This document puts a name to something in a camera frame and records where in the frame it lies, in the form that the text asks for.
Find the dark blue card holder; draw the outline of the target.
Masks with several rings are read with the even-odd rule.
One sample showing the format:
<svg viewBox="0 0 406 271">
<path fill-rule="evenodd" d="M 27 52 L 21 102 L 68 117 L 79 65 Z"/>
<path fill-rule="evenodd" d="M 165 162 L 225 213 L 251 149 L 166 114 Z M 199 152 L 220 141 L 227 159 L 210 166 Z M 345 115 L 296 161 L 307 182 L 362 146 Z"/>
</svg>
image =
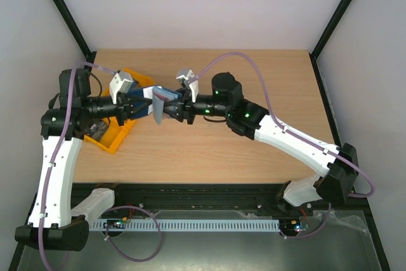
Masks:
<svg viewBox="0 0 406 271">
<path fill-rule="evenodd" d="M 181 94 L 163 88 L 162 86 L 147 86 L 143 88 L 131 89 L 126 93 L 126 97 L 131 99 L 152 99 L 153 112 L 151 113 L 157 124 L 161 124 L 163 110 L 166 102 L 171 102 L 181 98 Z M 130 120 L 141 119 L 142 117 L 130 117 Z"/>
</svg>

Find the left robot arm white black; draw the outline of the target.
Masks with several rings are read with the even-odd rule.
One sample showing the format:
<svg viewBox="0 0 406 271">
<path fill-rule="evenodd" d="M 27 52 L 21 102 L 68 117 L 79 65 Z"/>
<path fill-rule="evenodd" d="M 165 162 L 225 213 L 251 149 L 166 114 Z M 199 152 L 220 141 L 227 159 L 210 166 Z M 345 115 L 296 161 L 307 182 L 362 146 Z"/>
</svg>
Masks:
<svg viewBox="0 0 406 271">
<path fill-rule="evenodd" d="M 41 118 L 43 166 L 36 201 L 25 225 L 15 230 L 15 240 L 38 249 L 80 251 L 86 244 L 89 226 L 114 204 L 114 191 L 98 188 L 76 207 L 70 204 L 77 156 L 92 124 L 112 121 L 99 147 L 115 152 L 131 121 L 152 111 L 146 91 L 151 77 L 129 69 L 113 74 L 108 91 L 91 96 L 90 71 L 69 69 L 59 75 L 60 106 Z"/>
</svg>

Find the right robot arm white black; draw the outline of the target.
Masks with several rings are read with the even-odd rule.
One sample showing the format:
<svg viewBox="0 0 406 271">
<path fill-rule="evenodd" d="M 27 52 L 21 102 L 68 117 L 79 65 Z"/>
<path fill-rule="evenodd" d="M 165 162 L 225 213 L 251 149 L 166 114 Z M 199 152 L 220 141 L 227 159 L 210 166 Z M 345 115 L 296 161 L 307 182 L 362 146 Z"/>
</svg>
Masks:
<svg viewBox="0 0 406 271">
<path fill-rule="evenodd" d="M 175 100 L 164 102 L 164 114 L 188 124 L 195 116 L 223 117 L 237 135 L 276 147 L 313 170 L 310 177 L 283 184 L 275 199 L 282 214 L 290 215 L 314 201 L 346 203 L 358 176 L 353 169 L 358 159 L 352 145 L 325 143 L 283 123 L 269 110 L 246 100 L 242 85 L 229 72 L 212 78 L 210 95 L 200 94 L 196 84 L 187 85 L 187 77 L 178 79 L 182 87 Z"/>
</svg>

